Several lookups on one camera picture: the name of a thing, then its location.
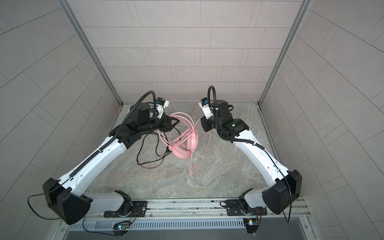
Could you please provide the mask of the pink headphones with cable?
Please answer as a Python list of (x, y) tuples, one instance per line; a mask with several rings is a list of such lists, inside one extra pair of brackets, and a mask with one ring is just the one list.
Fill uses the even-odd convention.
[(210, 143), (211, 134), (209, 133), (208, 143), (202, 159), (198, 164), (196, 164), (195, 166), (192, 166), (193, 153), (196, 150), (199, 142), (199, 134), (196, 129), (197, 122), (195, 123), (189, 115), (182, 112), (176, 112), (171, 114), (170, 116), (183, 122), (188, 127), (188, 129), (171, 142), (165, 139), (164, 132), (161, 132), (160, 130), (158, 130), (159, 138), (169, 148), (169, 150), (172, 151), (172, 153), (177, 158), (183, 159), (183, 160), (190, 158), (190, 175), (192, 175), (192, 171), (204, 159), (208, 145)]

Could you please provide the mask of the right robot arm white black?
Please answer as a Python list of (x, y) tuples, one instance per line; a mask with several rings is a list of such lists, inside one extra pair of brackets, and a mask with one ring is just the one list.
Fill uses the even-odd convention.
[(240, 209), (250, 215), (257, 208), (267, 207), (279, 215), (300, 196), (302, 175), (290, 171), (276, 160), (254, 136), (249, 126), (241, 119), (233, 119), (230, 105), (223, 100), (199, 102), (204, 116), (201, 124), (205, 132), (216, 129), (219, 137), (233, 143), (257, 167), (264, 177), (267, 188), (249, 189), (239, 197)]

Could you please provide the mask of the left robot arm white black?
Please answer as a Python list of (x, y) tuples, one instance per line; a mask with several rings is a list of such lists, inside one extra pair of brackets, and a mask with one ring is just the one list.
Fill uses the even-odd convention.
[(66, 224), (72, 225), (86, 215), (112, 212), (115, 216), (126, 216), (130, 212), (130, 197), (123, 191), (109, 194), (86, 192), (92, 181), (120, 154), (129, 149), (142, 135), (160, 130), (169, 132), (175, 124), (173, 117), (165, 114), (169, 101), (158, 98), (156, 110), (159, 114), (151, 119), (150, 105), (140, 103), (131, 107), (132, 115), (125, 123), (115, 127), (92, 154), (59, 179), (48, 179), (43, 191), (48, 207)]

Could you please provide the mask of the right circuit board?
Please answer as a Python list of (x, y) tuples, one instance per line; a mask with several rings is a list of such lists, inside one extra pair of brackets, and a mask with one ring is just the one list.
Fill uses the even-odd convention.
[(259, 219), (243, 219), (243, 223), (248, 234), (255, 234), (259, 230)]

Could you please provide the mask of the left circuit board green led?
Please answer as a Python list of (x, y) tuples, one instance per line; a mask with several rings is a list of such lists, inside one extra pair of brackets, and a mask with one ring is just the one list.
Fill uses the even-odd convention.
[(118, 222), (113, 226), (114, 231), (128, 231), (131, 227), (132, 221)]

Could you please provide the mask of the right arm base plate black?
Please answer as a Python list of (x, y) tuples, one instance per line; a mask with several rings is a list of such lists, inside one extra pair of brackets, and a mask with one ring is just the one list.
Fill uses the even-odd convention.
[(228, 216), (266, 216), (268, 214), (265, 207), (249, 208), (239, 199), (221, 201), (220, 206), (227, 210)]

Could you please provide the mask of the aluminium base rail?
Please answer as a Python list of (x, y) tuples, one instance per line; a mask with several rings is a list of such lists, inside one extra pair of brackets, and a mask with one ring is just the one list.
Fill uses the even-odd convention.
[(69, 225), (67, 231), (90, 231), (112, 233), (113, 226), (122, 221), (132, 221), (128, 231), (140, 230), (194, 230), (194, 229), (244, 229), (243, 219), (263, 220), (280, 218), (292, 222), (299, 218), (302, 222), (310, 217), (307, 204), (303, 198), (296, 200), (282, 214), (274, 214), (267, 207), (266, 216), (228, 216), (227, 210), (220, 202), (232, 199), (169, 199), (144, 200), (147, 210), (144, 217), (138, 218), (104, 218), (102, 214), (93, 213), (76, 224)]

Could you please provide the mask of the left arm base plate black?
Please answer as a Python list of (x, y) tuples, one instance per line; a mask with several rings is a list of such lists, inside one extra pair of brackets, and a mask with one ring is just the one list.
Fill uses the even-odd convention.
[(117, 211), (104, 212), (104, 218), (141, 218), (146, 214), (147, 204), (147, 201), (125, 201)]

